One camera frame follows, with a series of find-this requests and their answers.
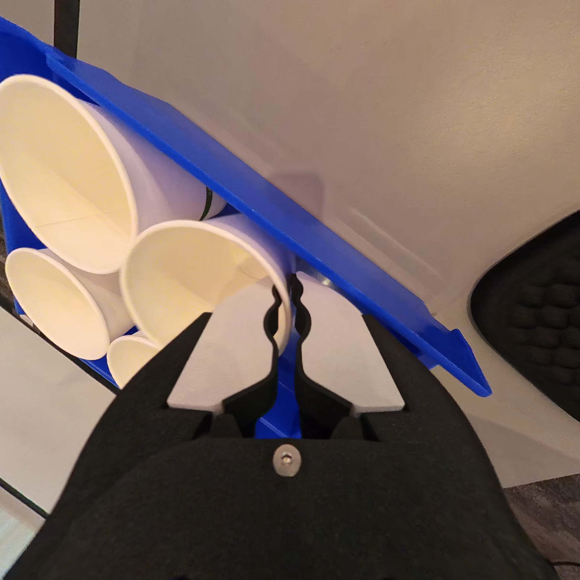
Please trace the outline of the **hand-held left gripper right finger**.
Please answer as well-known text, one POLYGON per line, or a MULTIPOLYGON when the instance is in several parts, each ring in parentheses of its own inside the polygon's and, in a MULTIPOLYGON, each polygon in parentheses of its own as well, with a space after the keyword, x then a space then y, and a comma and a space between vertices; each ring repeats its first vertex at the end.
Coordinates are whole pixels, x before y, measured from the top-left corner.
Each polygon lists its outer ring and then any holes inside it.
POLYGON ((305 272, 293 276, 292 299, 302 437, 331 437, 343 419, 404 409, 366 320, 351 301, 305 272))

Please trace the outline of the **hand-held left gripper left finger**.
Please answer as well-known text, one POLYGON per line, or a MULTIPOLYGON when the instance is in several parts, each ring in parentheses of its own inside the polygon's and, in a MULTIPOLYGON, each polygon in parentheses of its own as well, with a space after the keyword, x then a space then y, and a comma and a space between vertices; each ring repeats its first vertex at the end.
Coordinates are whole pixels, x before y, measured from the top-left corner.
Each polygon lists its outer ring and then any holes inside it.
POLYGON ((175 383, 168 406, 231 415, 244 437, 277 398, 281 298, 272 283, 254 283, 222 301, 175 383))

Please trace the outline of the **white paper cup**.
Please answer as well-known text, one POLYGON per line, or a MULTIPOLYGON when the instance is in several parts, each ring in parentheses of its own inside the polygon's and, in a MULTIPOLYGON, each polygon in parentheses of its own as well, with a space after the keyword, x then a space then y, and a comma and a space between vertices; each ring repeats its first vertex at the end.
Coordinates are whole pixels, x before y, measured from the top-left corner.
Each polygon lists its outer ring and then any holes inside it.
POLYGON ((145 229, 226 206, 103 107, 27 74, 1 82, 1 180, 34 235, 94 274, 120 270, 145 229))
POLYGON ((48 249, 32 248, 11 251, 5 272, 34 325, 75 357, 101 359, 115 339, 134 327, 117 272, 85 272, 48 249))
POLYGON ((243 214, 206 221, 166 221, 135 240, 120 270, 135 326, 162 349, 202 313, 268 278, 282 301, 274 338, 282 354, 291 333, 288 280, 294 255, 243 214))
POLYGON ((115 383, 123 389, 134 375, 160 351, 142 331, 116 338, 108 347, 107 365, 115 383))

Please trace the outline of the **blue plastic bin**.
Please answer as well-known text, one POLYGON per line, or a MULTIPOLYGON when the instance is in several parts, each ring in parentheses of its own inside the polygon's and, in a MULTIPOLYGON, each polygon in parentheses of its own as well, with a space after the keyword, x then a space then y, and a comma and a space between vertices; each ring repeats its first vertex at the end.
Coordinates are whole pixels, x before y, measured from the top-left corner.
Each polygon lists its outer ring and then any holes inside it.
POLYGON ((459 330, 436 321, 426 305, 321 221, 164 101, 121 83, 1 18, 1 81, 28 74, 99 105, 192 172, 265 233, 372 314, 428 369, 442 366, 475 395, 492 390, 459 330))

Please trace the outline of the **black wrist rest pad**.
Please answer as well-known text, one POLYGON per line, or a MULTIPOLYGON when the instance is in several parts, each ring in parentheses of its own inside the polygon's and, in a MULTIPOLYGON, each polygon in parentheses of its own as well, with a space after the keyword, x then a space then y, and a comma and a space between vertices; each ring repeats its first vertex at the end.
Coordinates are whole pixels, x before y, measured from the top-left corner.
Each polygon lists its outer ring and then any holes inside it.
POLYGON ((579 211, 491 267, 470 295, 479 334, 579 420, 579 211))

